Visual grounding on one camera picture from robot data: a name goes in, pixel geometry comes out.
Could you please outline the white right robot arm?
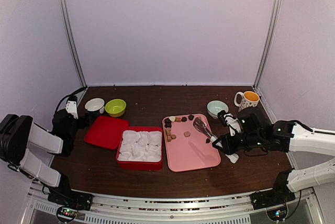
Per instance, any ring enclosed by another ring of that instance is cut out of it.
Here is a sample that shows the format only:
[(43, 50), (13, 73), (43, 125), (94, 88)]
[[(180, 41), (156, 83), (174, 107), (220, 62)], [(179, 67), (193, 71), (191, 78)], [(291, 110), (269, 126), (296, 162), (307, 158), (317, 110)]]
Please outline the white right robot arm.
[[(222, 110), (217, 117), (223, 126), (229, 127), (230, 133), (218, 137), (212, 146), (232, 162), (237, 161), (238, 151), (253, 149), (261, 149), (265, 153), (310, 152), (334, 156), (334, 131), (311, 128), (299, 120), (271, 123), (257, 107), (243, 109), (236, 117)], [(334, 182), (334, 160), (303, 170), (280, 173), (268, 198), (272, 203), (279, 204), (288, 193), (330, 182)]]

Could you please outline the red tin lid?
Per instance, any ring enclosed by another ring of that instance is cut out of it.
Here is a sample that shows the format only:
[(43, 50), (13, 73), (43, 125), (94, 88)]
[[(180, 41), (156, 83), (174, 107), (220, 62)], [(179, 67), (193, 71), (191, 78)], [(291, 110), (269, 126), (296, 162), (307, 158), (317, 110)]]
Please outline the red tin lid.
[(122, 133), (128, 126), (127, 120), (99, 116), (88, 130), (84, 141), (101, 148), (116, 150), (121, 142)]

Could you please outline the pink square chocolate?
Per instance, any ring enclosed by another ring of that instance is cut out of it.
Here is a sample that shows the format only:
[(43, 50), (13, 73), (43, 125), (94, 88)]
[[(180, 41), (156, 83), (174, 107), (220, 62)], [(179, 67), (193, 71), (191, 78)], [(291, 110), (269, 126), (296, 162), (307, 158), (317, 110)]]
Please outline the pink square chocolate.
[(184, 136), (185, 137), (189, 137), (191, 134), (187, 131), (187, 132), (184, 132)]

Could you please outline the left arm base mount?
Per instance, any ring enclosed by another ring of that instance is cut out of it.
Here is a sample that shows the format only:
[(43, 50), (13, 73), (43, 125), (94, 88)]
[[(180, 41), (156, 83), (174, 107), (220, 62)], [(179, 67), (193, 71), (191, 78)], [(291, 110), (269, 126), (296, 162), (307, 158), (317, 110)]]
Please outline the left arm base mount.
[(93, 201), (93, 195), (89, 193), (72, 191), (70, 196), (64, 196), (57, 192), (50, 192), (48, 195), (48, 201), (75, 210), (90, 210)]

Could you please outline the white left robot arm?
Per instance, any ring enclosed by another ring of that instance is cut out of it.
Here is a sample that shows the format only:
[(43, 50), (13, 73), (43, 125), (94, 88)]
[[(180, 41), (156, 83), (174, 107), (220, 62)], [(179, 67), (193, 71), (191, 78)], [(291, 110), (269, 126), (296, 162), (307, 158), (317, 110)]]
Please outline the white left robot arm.
[(38, 125), (31, 116), (7, 114), (1, 121), (1, 160), (12, 170), (56, 188), (55, 197), (62, 204), (70, 205), (75, 201), (75, 193), (70, 190), (67, 177), (30, 150), (36, 147), (50, 155), (71, 155), (77, 131), (87, 127), (89, 120), (78, 115), (76, 95), (68, 95), (63, 100), (65, 108), (55, 110), (51, 131)]

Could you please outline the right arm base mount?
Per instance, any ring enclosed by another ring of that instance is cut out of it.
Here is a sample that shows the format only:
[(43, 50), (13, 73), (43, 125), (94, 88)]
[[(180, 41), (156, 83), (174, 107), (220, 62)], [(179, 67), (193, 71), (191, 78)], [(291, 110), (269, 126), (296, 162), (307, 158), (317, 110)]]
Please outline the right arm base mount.
[(286, 202), (295, 200), (295, 194), (292, 192), (284, 191), (262, 191), (255, 192), (250, 195), (251, 203), (254, 210), (269, 208), (277, 205), (283, 205)]

